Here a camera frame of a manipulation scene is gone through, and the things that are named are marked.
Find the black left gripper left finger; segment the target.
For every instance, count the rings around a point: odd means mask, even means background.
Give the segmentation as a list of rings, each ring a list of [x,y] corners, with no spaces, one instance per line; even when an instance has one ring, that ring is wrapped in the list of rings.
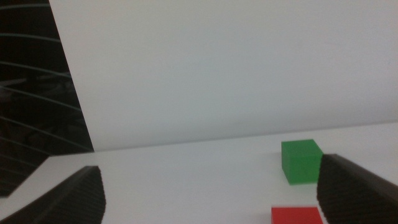
[[[85,166],[1,224],[101,224],[105,210],[100,168]]]

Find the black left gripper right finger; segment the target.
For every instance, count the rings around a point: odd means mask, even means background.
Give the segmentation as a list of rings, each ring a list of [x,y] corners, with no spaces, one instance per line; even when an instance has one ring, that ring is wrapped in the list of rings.
[[[328,223],[397,224],[397,185],[337,154],[322,156],[317,200]]]

